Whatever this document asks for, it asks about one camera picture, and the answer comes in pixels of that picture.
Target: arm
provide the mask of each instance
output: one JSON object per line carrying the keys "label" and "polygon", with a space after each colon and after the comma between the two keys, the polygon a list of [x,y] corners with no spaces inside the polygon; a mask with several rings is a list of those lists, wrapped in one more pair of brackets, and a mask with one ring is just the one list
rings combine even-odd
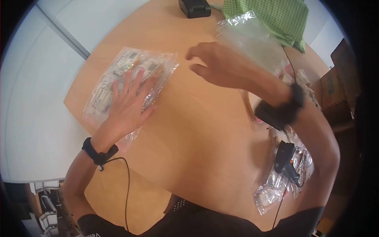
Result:
{"label": "arm", "polygon": [[[153,113],[154,107],[152,106],[142,112],[142,105],[157,79],[153,77],[146,81],[137,95],[143,72],[143,69],[139,71],[130,90],[127,90],[130,87],[131,80],[131,72],[128,71],[125,75],[125,90],[121,94],[119,94],[117,82],[113,83],[114,94],[109,116],[91,138],[91,144],[98,153],[107,153],[114,143],[141,126]],[[96,168],[97,165],[82,150],[76,156],[66,174],[62,190],[63,197],[76,222],[86,214],[96,214],[84,196],[84,191],[91,181]]]}
{"label": "arm", "polygon": [[[290,87],[249,59],[219,43],[200,43],[190,48],[187,60],[199,57],[207,66],[192,64],[190,69],[208,82],[247,90],[278,106],[291,98]],[[315,171],[302,190],[298,210],[325,206],[337,175],[340,151],[324,115],[305,100],[291,127],[312,155]]]}

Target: white wall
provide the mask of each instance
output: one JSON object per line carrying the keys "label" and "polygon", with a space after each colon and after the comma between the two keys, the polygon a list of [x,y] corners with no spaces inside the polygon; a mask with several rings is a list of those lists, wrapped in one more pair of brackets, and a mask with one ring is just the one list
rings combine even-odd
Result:
{"label": "white wall", "polygon": [[34,7],[1,68],[1,176],[62,179],[88,133],[63,104],[84,63]]}
{"label": "white wall", "polygon": [[342,39],[343,34],[340,28],[333,18],[330,17],[318,36],[310,44],[310,47],[321,57],[327,66],[334,67],[330,54],[335,50]]}
{"label": "white wall", "polygon": [[305,0],[309,14],[304,30],[305,42],[329,67],[333,67],[330,54],[343,39],[343,34],[329,11],[319,0]]}
{"label": "white wall", "polygon": [[40,0],[90,53],[122,20],[148,0]]}
{"label": "white wall", "polygon": [[[40,0],[89,52],[148,0]],[[1,68],[1,176],[5,182],[63,179],[89,134],[63,100],[84,63],[34,7]]]}

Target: left hand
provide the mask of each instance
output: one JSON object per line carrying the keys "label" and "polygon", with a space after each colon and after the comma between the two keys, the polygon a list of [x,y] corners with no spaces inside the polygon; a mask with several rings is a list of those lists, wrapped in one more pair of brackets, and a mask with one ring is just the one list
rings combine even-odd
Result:
{"label": "left hand", "polygon": [[127,71],[121,94],[117,81],[113,82],[113,100],[109,116],[91,138],[91,144],[97,152],[107,152],[113,144],[140,127],[153,114],[155,106],[149,106],[142,112],[142,105],[157,77],[147,79],[139,89],[143,74],[142,68],[130,87],[132,72]]}

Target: barcode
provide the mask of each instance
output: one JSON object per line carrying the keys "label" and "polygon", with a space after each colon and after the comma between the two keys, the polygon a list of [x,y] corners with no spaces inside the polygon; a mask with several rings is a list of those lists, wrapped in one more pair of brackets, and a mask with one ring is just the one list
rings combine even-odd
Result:
{"label": "barcode", "polygon": [[129,55],[128,59],[133,60],[137,55],[138,55],[137,52],[133,52],[133,53],[131,53],[131,54]]}
{"label": "barcode", "polygon": [[152,72],[152,71],[154,71],[158,66],[159,66],[159,64],[151,63],[150,66],[147,68],[147,70]]}
{"label": "barcode", "polygon": [[270,174],[270,176],[268,177],[268,179],[267,179],[267,183],[266,183],[266,186],[267,186],[267,187],[270,187],[270,188],[273,188],[273,187],[274,187],[274,181],[273,181],[273,176],[272,176],[272,174]]}

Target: green fabric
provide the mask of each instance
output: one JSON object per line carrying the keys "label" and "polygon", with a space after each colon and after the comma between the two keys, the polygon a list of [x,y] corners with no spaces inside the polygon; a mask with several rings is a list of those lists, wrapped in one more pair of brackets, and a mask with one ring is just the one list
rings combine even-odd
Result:
{"label": "green fabric", "polygon": [[303,33],[309,10],[302,0],[224,0],[222,12],[228,19],[251,10],[281,45],[305,53]]}

